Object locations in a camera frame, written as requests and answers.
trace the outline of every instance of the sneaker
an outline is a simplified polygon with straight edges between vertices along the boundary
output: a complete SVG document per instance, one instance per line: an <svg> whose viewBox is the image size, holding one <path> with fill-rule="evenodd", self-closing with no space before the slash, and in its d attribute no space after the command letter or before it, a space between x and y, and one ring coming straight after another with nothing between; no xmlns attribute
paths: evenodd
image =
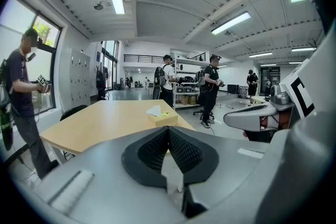
<svg viewBox="0 0 336 224"><path fill-rule="evenodd" d="M209 124L207 122L201 121L201 125L203 125L207 129L210 128L210 126L209 126Z"/></svg>

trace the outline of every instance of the green foliage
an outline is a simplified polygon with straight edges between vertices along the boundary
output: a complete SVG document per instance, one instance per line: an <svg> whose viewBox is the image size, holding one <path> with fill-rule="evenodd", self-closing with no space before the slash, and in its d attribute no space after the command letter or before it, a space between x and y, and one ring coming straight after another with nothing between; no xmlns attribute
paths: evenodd
<svg viewBox="0 0 336 224"><path fill-rule="evenodd" d="M54 43L50 39L48 39L51 30L50 26L36 22L35 25L33 26L33 29L37 31L39 37L42 39L42 42L45 45L51 47L54 45Z"/></svg>

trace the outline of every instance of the gray floor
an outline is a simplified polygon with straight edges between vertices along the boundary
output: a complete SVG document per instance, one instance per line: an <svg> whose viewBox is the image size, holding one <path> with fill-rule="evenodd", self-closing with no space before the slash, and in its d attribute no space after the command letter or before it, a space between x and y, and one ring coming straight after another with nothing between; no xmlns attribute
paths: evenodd
<svg viewBox="0 0 336 224"><path fill-rule="evenodd" d="M109 100L148 100L151 98L152 89L135 88L121 91L110 91L108 92L108 95ZM248 99L239 99L235 94L227 94L226 92L220 91L217 96L217 103L213 109L215 123L211 124L210 129L206 129L201 125L200 114L193 115L193 112L201 109L200 106L181 108L176 111L199 132L226 138L247 140L247 138L243 136L242 130L229 127L223 121L223 116L227 112L245 108L247 107L247 104L249 104ZM45 147L50 159L55 159L49 145L45 145ZM39 184L40 179L36 175L36 170L30 159L29 151L22 154L22 158L25 164L21 164L18 160L16 160L9 167L9 171L11 172L13 178L21 181L29 188L34 189L35 186ZM180 208L182 205L183 193L179 193L177 191L177 186L182 178L182 173L171 156L167 156L164 159L162 174L167 178L167 192L169 198Z"/></svg>

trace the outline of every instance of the storage box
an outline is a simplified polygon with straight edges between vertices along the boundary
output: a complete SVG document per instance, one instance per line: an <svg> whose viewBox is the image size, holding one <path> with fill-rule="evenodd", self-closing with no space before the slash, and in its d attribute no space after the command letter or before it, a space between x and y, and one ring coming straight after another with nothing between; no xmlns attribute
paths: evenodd
<svg viewBox="0 0 336 224"><path fill-rule="evenodd" d="M155 127L176 126L178 122L177 114L163 113L161 117L148 115L150 121L154 122Z"/></svg>
<svg viewBox="0 0 336 224"><path fill-rule="evenodd" d="M189 104L196 104L196 96L195 95L189 96Z"/></svg>
<svg viewBox="0 0 336 224"><path fill-rule="evenodd" d="M187 95L181 95L180 96L180 101L181 101L181 104L188 104L189 96L187 96Z"/></svg>

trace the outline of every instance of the black t-shirt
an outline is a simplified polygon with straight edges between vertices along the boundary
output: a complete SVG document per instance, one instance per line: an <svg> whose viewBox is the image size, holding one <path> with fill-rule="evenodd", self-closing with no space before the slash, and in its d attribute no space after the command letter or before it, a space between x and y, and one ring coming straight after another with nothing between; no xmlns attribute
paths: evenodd
<svg viewBox="0 0 336 224"><path fill-rule="evenodd" d="M34 116L31 92L16 92L14 89L9 92L12 83L18 79L29 83L25 57L19 50L14 50L7 59L6 89L12 106L20 116Z"/></svg>
<svg viewBox="0 0 336 224"><path fill-rule="evenodd" d="M254 84L254 85L252 85L252 82L256 82L258 80L258 77L257 77L257 75L248 75L247 76L247 79L246 79L246 81L249 81L250 82L250 85L249 85L249 87L256 87L257 85L256 84Z"/></svg>
<svg viewBox="0 0 336 224"><path fill-rule="evenodd" d="M213 80L217 80L219 78L219 75L218 75L218 72L216 70L216 68L214 68L213 66L208 66L205 68L204 70L204 75L205 74L209 74L209 77ZM205 82L205 86L204 86L204 90L215 90L215 91L218 91L218 87L213 84L213 83L208 83L208 82Z"/></svg>

